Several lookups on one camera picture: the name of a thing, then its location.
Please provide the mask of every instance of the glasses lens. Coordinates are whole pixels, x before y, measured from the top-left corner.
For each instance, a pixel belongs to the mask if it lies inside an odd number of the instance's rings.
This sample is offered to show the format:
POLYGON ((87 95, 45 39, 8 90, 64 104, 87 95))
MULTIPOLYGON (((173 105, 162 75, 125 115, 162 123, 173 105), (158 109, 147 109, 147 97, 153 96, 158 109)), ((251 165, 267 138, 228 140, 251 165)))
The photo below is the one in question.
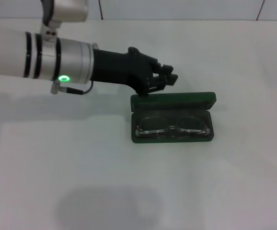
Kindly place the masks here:
POLYGON ((161 117, 148 117, 141 120, 139 128, 143 131, 154 131, 166 129, 167 121, 161 117))
POLYGON ((194 116, 183 116, 177 121, 177 126, 182 129, 203 130, 205 125, 206 124, 203 120, 194 116))

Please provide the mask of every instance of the glasses case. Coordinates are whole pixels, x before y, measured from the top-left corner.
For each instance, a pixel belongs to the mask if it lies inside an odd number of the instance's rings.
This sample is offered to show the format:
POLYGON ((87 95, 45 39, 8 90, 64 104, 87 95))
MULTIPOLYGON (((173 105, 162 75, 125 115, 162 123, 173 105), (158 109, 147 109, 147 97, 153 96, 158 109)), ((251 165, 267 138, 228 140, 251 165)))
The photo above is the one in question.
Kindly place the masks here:
POLYGON ((134 143, 206 142, 214 138, 214 92, 131 96, 134 143))

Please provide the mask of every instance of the glasses frame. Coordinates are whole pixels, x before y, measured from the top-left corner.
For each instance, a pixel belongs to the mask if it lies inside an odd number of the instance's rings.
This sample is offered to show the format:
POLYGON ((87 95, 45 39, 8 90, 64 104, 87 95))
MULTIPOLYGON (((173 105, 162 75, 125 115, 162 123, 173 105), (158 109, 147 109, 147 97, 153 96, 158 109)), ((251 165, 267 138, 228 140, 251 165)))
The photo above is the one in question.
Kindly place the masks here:
MULTIPOLYGON (((195 116, 181 116, 181 117, 177 118, 176 123, 178 123, 178 120, 180 120, 181 118, 185 118, 185 117, 186 118, 199 119, 203 123, 205 123, 201 118, 195 117, 195 116)), ((148 130, 148 131, 145 131, 145 130, 139 128, 139 126, 140 126, 140 124, 142 123, 143 120, 145 121, 147 119, 155 119, 155 118, 167 121, 167 119, 165 119, 163 117, 160 117, 160 116, 150 116, 150 117, 143 118, 140 121, 140 123, 137 125, 137 130, 135 132, 135 135, 137 137, 140 137, 141 135, 152 135, 152 134, 155 134, 155 135, 157 135, 159 137, 158 134, 167 133, 167 132, 170 132, 172 130, 176 130, 178 132, 185 133, 185 134, 197 134, 197 135, 204 134, 205 136, 211 133, 210 129, 208 128, 208 126, 206 124, 204 124, 204 128, 203 129, 185 129, 185 128, 178 127, 178 125, 175 125, 175 126, 168 125, 167 128, 164 128, 164 129, 148 130)))

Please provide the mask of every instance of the green glasses case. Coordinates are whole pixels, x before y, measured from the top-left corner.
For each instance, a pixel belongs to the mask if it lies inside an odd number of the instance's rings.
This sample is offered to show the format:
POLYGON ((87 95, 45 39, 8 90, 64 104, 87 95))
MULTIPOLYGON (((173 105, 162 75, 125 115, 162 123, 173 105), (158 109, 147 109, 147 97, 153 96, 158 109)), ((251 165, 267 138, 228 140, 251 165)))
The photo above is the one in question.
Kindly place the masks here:
POLYGON ((211 114, 208 111, 216 102, 214 92, 150 94, 131 96, 132 141, 134 143, 206 142, 214 138, 211 114), (167 127, 190 126, 190 129, 207 128, 204 134, 181 136, 167 134, 138 135, 138 130, 162 130, 167 127))

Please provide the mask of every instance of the wall tile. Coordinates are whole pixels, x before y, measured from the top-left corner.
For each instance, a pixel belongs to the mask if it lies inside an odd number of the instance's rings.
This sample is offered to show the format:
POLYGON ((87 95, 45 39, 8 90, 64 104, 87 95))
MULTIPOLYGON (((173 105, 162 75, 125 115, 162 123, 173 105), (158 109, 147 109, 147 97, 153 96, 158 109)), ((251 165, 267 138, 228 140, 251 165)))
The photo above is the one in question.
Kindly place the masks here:
MULTIPOLYGON (((41 18, 40 0, 0 0, 0 18, 41 18)), ((90 0, 90 19, 101 19, 98 0, 90 0)))
POLYGON ((104 19, 255 20, 263 0, 101 0, 104 19))
POLYGON ((277 0, 266 0, 259 20, 277 21, 277 0))

